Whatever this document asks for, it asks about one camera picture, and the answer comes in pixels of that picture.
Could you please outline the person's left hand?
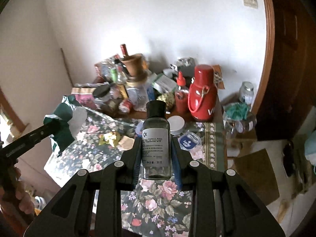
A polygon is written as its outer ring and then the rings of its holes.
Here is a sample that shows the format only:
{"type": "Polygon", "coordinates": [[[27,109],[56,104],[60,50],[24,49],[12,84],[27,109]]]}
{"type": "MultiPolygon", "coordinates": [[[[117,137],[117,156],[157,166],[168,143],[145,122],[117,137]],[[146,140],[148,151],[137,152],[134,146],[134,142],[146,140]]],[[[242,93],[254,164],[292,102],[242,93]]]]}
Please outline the person's left hand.
{"type": "Polygon", "coordinates": [[[8,176],[13,181],[14,190],[4,188],[1,180],[1,210],[7,216],[23,214],[34,214],[34,204],[28,192],[25,191],[25,183],[20,180],[21,170],[15,166],[8,169],[8,176]]]}

